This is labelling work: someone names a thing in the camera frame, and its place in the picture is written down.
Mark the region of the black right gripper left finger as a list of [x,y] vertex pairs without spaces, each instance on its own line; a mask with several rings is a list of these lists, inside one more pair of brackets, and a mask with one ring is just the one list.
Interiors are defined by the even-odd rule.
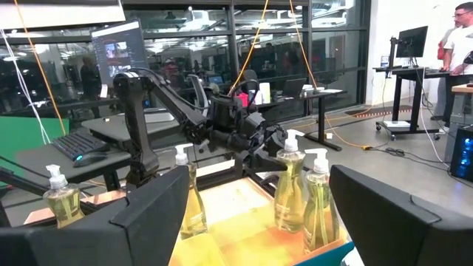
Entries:
[[64,228],[2,228],[1,264],[167,265],[188,183],[179,166]]

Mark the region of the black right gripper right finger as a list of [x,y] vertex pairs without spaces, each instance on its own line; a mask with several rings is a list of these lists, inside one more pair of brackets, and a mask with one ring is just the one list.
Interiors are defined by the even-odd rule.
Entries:
[[365,265],[472,264],[472,218],[342,165],[330,190]]

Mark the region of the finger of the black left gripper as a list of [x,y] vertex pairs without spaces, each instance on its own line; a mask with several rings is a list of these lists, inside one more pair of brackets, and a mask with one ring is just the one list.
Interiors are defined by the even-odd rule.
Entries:
[[280,125],[269,126],[266,128],[265,137],[266,152],[269,155],[276,155],[279,150],[284,148],[287,131]]
[[242,151],[236,156],[236,173],[244,172],[269,172],[285,171],[287,166],[274,157],[270,157],[266,151],[257,149],[253,152]]

